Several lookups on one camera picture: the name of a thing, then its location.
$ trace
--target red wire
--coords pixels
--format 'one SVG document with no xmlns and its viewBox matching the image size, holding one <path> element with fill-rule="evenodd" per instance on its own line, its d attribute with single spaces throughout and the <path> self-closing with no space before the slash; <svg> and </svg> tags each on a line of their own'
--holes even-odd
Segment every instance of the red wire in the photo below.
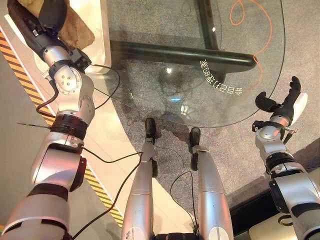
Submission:
<svg viewBox="0 0 320 240">
<path fill-rule="evenodd" d="M 253 55 L 253 60 L 256 62 L 256 64 L 258 65 L 258 67 L 259 67 L 259 69 L 260 69 L 260 77 L 259 77 L 259 80 L 256 81 L 251 87 L 247 88 L 247 89 L 245 90 L 246 92 L 247 92 L 247 91 L 250 91 L 250 90 L 253 89 L 253 88 L 255 88 L 255 87 L 262 81 L 262 77 L 263 77 L 263 75 L 264 75 L 264 69 L 263 69 L 262 65 L 258 62 L 258 60 L 257 60 L 257 55 L 260 54 L 260 53 L 262 53 L 263 51 L 265 51 L 265 50 L 267 49 L 268 45 L 269 45 L 270 42 L 271 42 L 272 32 L 273 32 L 272 22 L 271 22 L 270 16 L 269 16 L 269 14 L 267 13 L 267 11 L 264 9 L 264 7 L 261 6 L 259 3 L 257 3 L 255 0 L 248 0 L 248 1 L 256 4 L 256 5 L 264 12 L 264 14 L 266 15 L 266 17 L 268 18 L 268 21 L 269 21 L 270 33 L 269 33 L 268 41 L 266 42 L 266 44 L 264 45 L 264 47 Z M 237 0 L 237 1 L 233 4 L 233 6 L 232 6 L 232 8 L 231 8 L 231 11 L 230 11 L 230 22 L 231 22 L 231 24 L 234 25 L 234 26 L 238 26 L 238 25 L 242 24 L 242 22 L 245 20 L 246 12 L 245 12 L 245 7 L 244 7 L 244 5 L 243 5 L 242 2 L 243 2 L 243 0 Z M 235 6 L 236 6 L 237 4 L 240 4 L 240 5 L 241 5 L 241 8 L 242 8 L 242 19 L 241 19 L 239 22 L 236 22 L 236 23 L 235 23 L 235 22 L 233 21 L 233 18 L 232 18 L 232 13 L 233 13 L 234 8 L 235 8 Z"/>
</svg>

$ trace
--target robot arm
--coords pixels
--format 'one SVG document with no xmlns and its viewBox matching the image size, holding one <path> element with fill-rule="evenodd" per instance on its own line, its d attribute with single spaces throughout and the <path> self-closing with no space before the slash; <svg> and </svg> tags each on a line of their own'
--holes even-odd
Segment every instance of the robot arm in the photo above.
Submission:
<svg viewBox="0 0 320 240">
<path fill-rule="evenodd" d="M 271 181 L 269 187 L 277 209 L 291 215 L 299 240 L 320 239 L 320 191 L 304 167 L 295 161 L 285 143 L 296 130 L 290 128 L 304 110 L 308 95 L 300 93 L 298 78 L 292 77 L 289 95 L 283 104 L 266 98 L 262 92 L 255 103 L 273 113 L 269 121 L 255 121 L 252 130 Z M 285 131 L 289 131 L 284 141 Z"/>
<path fill-rule="evenodd" d="M 34 188 L 13 211 L 1 240 L 70 239 L 68 194 L 83 182 L 87 161 L 81 152 L 95 106 L 94 84 L 84 72 L 89 58 L 79 49 L 69 51 L 57 37 L 64 9 L 64 0 L 45 0 L 38 20 L 17 0 L 8 0 L 9 15 L 50 67 L 47 78 L 59 93 L 58 113 L 32 166 Z"/>
</svg>

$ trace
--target hazard tape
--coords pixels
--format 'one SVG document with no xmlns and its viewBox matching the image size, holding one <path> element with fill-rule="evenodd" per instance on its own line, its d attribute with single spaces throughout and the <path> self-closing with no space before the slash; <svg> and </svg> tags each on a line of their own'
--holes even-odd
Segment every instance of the hazard tape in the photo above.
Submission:
<svg viewBox="0 0 320 240">
<path fill-rule="evenodd" d="M 28 94 L 30 100 L 34 103 L 35 107 L 39 106 L 40 104 L 44 103 L 43 98 L 39 94 L 37 88 L 33 84 L 33 82 L 29 79 L 28 75 L 26 74 L 25 69 L 23 68 L 22 64 L 20 63 L 20 60 L 16 57 L 16 54 L 10 47 L 9 41 L 7 40 L 6 36 L 0 31 L 0 51 L 2 52 L 4 58 L 6 59 L 7 63 L 9 64 L 10 68 L 13 70 L 13 73 L 17 77 L 20 84 L 23 86 L 25 92 Z M 50 109 L 48 107 L 41 108 L 42 111 L 52 114 Z M 45 122 L 52 126 L 53 122 L 55 121 L 55 118 L 53 117 L 47 117 L 43 116 Z M 91 188 L 95 192 L 95 194 L 98 196 L 98 198 L 101 200 L 103 205 L 108 209 L 113 204 L 113 201 L 106 193 L 105 189 L 100 184 L 99 180 L 97 179 L 94 172 L 86 166 L 85 179 L 90 184 Z M 124 218 L 122 214 L 117 210 L 116 207 L 114 207 L 109 214 L 113 217 L 115 222 L 119 225 L 120 228 L 122 228 L 124 223 Z"/>
</svg>

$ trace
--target glass tabletop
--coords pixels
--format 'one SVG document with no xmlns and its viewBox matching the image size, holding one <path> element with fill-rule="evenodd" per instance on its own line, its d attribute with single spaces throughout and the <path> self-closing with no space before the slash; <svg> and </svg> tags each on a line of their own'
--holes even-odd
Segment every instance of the glass tabletop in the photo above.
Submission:
<svg viewBox="0 0 320 240">
<path fill-rule="evenodd" d="M 280 0 L 108 0 L 116 101 L 171 122 L 216 128 L 258 109 L 283 64 Z M 110 95 L 113 71 L 91 76 Z"/>
</svg>

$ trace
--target black wire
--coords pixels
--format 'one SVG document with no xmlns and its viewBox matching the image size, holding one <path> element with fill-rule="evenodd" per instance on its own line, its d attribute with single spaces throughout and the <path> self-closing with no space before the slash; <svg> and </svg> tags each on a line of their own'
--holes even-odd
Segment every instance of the black wire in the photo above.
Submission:
<svg viewBox="0 0 320 240">
<path fill-rule="evenodd" d="M 181 158 L 181 161 L 182 161 L 182 171 L 184 170 L 184 167 L 185 167 L 185 162 L 184 162 L 184 159 L 183 157 L 174 149 L 172 148 L 168 148 L 168 147 L 163 147 L 163 146 L 157 146 L 157 145 L 154 145 L 156 148 L 159 148 L 159 149 L 165 149 L 165 150 L 170 150 L 170 151 L 173 151 L 175 152 L 180 158 Z"/>
<path fill-rule="evenodd" d="M 29 123 L 23 123 L 23 122 L 17 122 L 16 124 L 23 125 L 23 126 L 29 126 L 29 127 L 51 129 L 51 126 L 41 126 L 41 125 L 29 124 Z"/>
<path fill-rule="evenodd" d="M 129 175 L 126 176 L 126 178 L 125 178 L 124 181 L 122 182 L 122 184 L 121 184 L 121 186 L 120 186 L 120 188 L 119 188 L 119 190 L 118 190 L 118 192 L 117 192 L 117 194 L 116 194 L 116 196 L 115 196 L 114 202 L 113 202 L 113 204 L 111 205 L 111 207 L 109 207 L 106 211 L 104 211 L 104 212 L 101 213 L 100 215 L 96 216 L 94 219 L 92 219 L 90 222 L 88 222 L 86 225 L 84 225 L 84 226 L 72 237 L 72 240 L 76 239 L 87 227 L 89 227 L 92 223 L 94 223 L 96 220 L 98 220 L 98 219 L 101 218 L 102 216 L 106 215 L 108 212 L 110 212 L 110 211 L 114 208 L 114 206 L 115 206 L 115 204 L 116 204 L 116 202 L 117 202 L 117 200 L 118 200 L 118 197 L 119 197 L 119 195 L 120 195 L 120 192 L 121 192 L 123 186 L 125 185 L 125 183 L 126 183 L 126 181 L 128 180 L 128 178 L 131 176 L 131 174 L 139 167 L 139 165 L 140 165 L 140 163 L 141 163 L 141 160 L 142 160 L 142 154 L 140 155 L 140 160 L 139 160 L 138 164 L 134 167 L 134 169 L 132 169 L 132 171 L 129 173 Z"/>
<path fill-rule="evenodd" d="M 181 206 L 181 205 L 174 199 L 174 197 L 172 196 L 172 187 L 174 186 L 175 182 L 176 182 L 180 177 L 182 177 L 183 175 L 185 175 L 185 174 L 187 174 L 187 173 L 190 173 L 190 175 L 191 175 L 192 205 L 193 205 L 193 214 L 194 214 L 194 220 L 195 220 L 195 222 L 194 222 L 193 218 L 191 217 L 190 213 L 189 213 L 183 206 Z M 170 196 L 171 196 L 172 200 L 173 200 L 176 204 L 178 204 L 183 210 L 185 210 L 186 213 L 189 215 L 189 217 L 190 217 L 191 220 L 192 220 L 192 224 L 193 224 L 194 230 L 195 230 L 195 232 L 196 232 L 197 229 L 198 229 L 198 222 L 197 222 L 197 217 L 196 217 L 195 198 L 194 198 L 194 178 L 193 178 L 193 176 L 192 176 L 192 172 L 191 172 L 191 171 L 186 171 L 186 172 L 180 174 L 180 175 L 173 181 L 173 183 L 172 183 L 171 186 L 170 186 Z"/>
<path fill-rule="evenodd" d="M 137 155 L 137 154 L 142 154 L 142 151 L 140 152 L 136 152 L 136 153 L 133 153 L 133 154 L 130 154 L 128 156 L 124 156 L 124 157 L 121 157 L 117 160 L 113 160 L 113 161 L 106 161 L 106 160 L 103 160 L 101 157 L 99 157 L 97 154 L 95 154 L 94 152 L 90 151 L 89 149 L 83 147 L 84 150 L 86 150 L 88 153 L 92 154 L 93 156 L 95 156 L 96 158 L 100 159 L 102 162 L 106 163 L 106 164 L 112 164 L 112 163 L 115 163 L 115 162 L 118 162 L 122 159 L 126 159 L 128 157 L 131 157 L 131 156 L 134 156 L 134 155 Z"/>
<path fill-rule="evenodd" d="M 108 94 L 106 94 L 106 93 L 104 93 L 104 92 L 102 92 L 102 91 L 100 91 L 100 90 L 98 90 L 98 89 L 95 88 L 95 89 L 98 90 L 100 93 L 103 93 L 103 94 L 105 94 L 105 95 L 108 96 L 108 98 L 107 98 L 102 104 L 100 104 L 99 106 L 97 106 L 97 107 L 95 108 L 95 109 L 97 110 L 98 108 L 101 108 L 103 105 L 105 105 L 106 102 L 108 102 L 109 99 L 112 98 L 112 96 L 113 96 L 113 95 L 115 94 L 115 92 L 118 90 L 118 88 L 119 88 L 119 86 L 120 86 L 120 75 L 119 75 L 119 73 L 118 73 L 117 70 L 115 70 L 115 69 L 113 69 L 112 67 L 109 67 L 109 66 L 104 66 L 104 65 L 99 65 L 99 64 L 91 64 L 91 66 L 110 69 L 110 70 L 112 70 L 112 71 L 114 71 L 114 72 L 116 73 L 117 79 L 118 79 L 118 84 L 117 84 L 116 88 L 114 89 L 114 91 L 111 93 L 110 96 L 109 96 Z"/>
<path fill-rule="evenodd" d="M 51 114 L 49 114 L 49 113 L 46 113 L 46 112 L 40 110 L 41 108 L 45 107 L 46 105 L 52 103 L 52 102 L 53 102 L 54 100 L 56 100 L 56 98 L 58 97 L 59 90 L 58 90 L 58 88 L 57 88 L 57 86 L 56 86 L 56 81 L 55 81 L 55 80 L 50 80 L 49 83 L 50 83 L 51 87 L 52 87 L 53 90 L 54 90 L 54 95 L 53 95 L 53 97 L 50 98 L 48 101 L 46 101 L 46 102 L 40 104 L 39 106 L 37 106 L 35 110 L 36 110 L 36 112 L 37 112 L 38 114 L 41 114 L 41 115 L 43 115 L 43 116 L 50 117 L 50 118 L 56 118 L 55 116 L 53 116 L 53 115 L 51 115 Z"/>
</svg>

